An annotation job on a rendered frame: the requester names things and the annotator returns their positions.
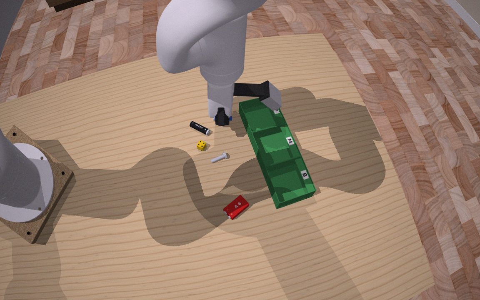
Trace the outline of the red nine-volt battery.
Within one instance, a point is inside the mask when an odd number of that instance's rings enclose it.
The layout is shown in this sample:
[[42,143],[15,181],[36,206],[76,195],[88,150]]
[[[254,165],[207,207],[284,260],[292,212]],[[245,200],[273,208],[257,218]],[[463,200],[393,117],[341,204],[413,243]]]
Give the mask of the red nine-volt battery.
[[223,209],[223,211],[225,214],[228,215],[229,219],[233,220],[241,212],[243,212],[248,206],[249,206],[249,203],[241,195],[239,195],[236,199],[234,199],[234,201],[229,203]]

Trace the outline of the black aa battery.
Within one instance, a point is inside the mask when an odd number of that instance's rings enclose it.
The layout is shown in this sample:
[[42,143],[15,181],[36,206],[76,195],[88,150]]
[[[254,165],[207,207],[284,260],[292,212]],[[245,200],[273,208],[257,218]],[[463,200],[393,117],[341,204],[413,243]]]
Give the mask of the black aa battery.
[[194,121],[190,122],[189,127],[192,127],[192,128],[194,128],[195,130],[198,130],[198,131],[202,132],[202,133],[205,134],[205,135],[208,135],[208,134],[210,133],[210,130],[209,130],[208,128],[203,127],[202,125],[199,125],[198,123],[196,123],[196,122],[194,122]]

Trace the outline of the yellow die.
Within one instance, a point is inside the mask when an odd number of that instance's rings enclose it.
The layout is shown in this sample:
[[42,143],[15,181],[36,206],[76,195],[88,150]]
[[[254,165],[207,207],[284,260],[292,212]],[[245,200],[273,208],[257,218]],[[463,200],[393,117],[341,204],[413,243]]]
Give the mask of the yellow die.
[[206,148],[206,142],[203,142],[202,140],[199,140],[197,147],[199,150],[204,151]]

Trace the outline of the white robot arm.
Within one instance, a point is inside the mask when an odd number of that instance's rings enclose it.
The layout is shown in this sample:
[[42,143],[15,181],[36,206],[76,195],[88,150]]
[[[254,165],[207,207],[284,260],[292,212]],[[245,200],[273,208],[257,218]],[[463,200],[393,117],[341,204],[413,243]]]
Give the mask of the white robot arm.
[[[171,0],[156,32],[162,68],[176,74],[199,66],[209,82],[237,80],[244,71],[248,13],[266,1]],[[23,2],[0,0],[0,57]],[[259,97],[272,111],[282,108],[281,91],[268,80],[235,83],[234,96]],[[34,220],[47,208],[53,189],[46,156],[33,145],[12,144],[0,128],[0,217],[16,223]]]

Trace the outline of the green three-compartment bin rack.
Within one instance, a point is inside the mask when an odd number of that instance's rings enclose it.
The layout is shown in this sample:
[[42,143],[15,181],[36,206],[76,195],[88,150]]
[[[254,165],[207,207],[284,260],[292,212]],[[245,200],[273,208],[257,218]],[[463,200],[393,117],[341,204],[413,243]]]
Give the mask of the green three-compartment bin rack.
[[239,102],[239,114],[276,209],[312,197],[316,188],[280,108],[258,97]]

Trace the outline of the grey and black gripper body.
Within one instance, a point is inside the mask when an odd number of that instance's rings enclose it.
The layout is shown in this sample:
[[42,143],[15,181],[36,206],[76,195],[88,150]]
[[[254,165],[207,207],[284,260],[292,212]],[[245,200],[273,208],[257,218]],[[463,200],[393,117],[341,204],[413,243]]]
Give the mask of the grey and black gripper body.
[[207,80],[208,117],[214,118],[218,108],[222,107],[225,108],[228,118],[232,116],[234,85],[237,80],[225,84],[212,83]]

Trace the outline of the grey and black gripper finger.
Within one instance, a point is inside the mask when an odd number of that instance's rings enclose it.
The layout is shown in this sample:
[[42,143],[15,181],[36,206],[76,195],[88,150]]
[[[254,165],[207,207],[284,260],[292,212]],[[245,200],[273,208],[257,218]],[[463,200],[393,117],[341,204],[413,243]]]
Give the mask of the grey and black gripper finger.
[[215,124],[218,126],[229,125],[229,118],[225,114],[224,107],[218,108],[218,113],[215,116]]

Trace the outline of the grey hex bolt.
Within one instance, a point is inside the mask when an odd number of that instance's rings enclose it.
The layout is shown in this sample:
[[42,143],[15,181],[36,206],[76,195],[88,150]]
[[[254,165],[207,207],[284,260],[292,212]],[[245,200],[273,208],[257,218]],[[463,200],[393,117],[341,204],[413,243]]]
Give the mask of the grey hex bolt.
[[215,157],[214,159],[211,159],[211,162],[216,162],[216,161],[219,161],[220,159],[223,159],[223,158],[228,158],[227,155],[225,154],[225,152],[223,152],[223,155],[220,155],[220,156],[217,156]]

